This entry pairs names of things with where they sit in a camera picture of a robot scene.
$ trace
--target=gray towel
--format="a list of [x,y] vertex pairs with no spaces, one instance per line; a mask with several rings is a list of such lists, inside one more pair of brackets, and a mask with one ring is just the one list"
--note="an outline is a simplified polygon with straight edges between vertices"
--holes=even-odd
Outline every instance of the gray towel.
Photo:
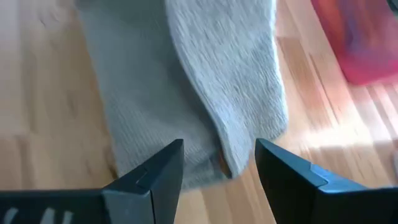
[[81,0],[78,8],[119,175],[182,138],[183,189],[213,184],[242,173],[255,138],[285,129],[275,0]]

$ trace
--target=towel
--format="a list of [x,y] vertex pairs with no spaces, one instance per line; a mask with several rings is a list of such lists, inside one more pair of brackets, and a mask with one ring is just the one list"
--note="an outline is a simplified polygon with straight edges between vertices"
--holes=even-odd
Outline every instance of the towel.
[[275,0],[79,0],[120,176],[184,139],[182,188],[239,176],[287,125]]

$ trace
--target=wooden floor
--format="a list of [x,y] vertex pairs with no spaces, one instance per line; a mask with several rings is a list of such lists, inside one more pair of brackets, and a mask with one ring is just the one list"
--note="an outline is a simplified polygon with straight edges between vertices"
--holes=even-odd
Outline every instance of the wooden floor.
[[[0,1],[0,189],[102,187],[115,177],[95,74],[73,5]],[[290,123],[276,143],[369,187],[397,184],[398,83],[348,85],[310,0],[279,0]],[[274,223],[253,162],[181,196],[176,223]]]

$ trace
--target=red bin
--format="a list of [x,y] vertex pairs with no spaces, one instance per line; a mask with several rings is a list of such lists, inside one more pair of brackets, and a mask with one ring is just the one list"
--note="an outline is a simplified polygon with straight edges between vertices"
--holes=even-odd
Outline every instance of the red bin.
[[312,4],[350,83],[396,79],[398,0],[312,0]]

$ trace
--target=black plastic object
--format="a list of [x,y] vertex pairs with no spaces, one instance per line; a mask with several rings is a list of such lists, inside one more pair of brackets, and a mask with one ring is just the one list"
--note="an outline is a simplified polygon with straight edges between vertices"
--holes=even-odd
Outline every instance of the black plastic object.
[[264,139],[256,164],[278,224],[398,223],[398,188],[367,189]]
[[173,224],[183,174],[175,140],[102,189],[0,192],[2,224]]

